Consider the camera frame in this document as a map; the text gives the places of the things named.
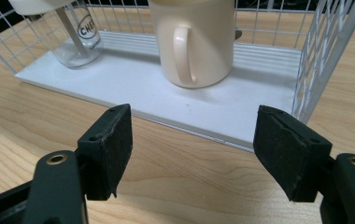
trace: ceramic mug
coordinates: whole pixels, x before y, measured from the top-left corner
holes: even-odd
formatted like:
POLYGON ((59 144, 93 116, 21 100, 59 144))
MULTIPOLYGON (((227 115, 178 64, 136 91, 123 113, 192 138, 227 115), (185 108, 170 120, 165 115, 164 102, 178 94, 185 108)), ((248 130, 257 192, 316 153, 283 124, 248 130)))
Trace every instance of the ceramic mug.
POLYGON ((149 0, 164 75, 201 88, 224 79, 234 60, 234 0, 149 0))

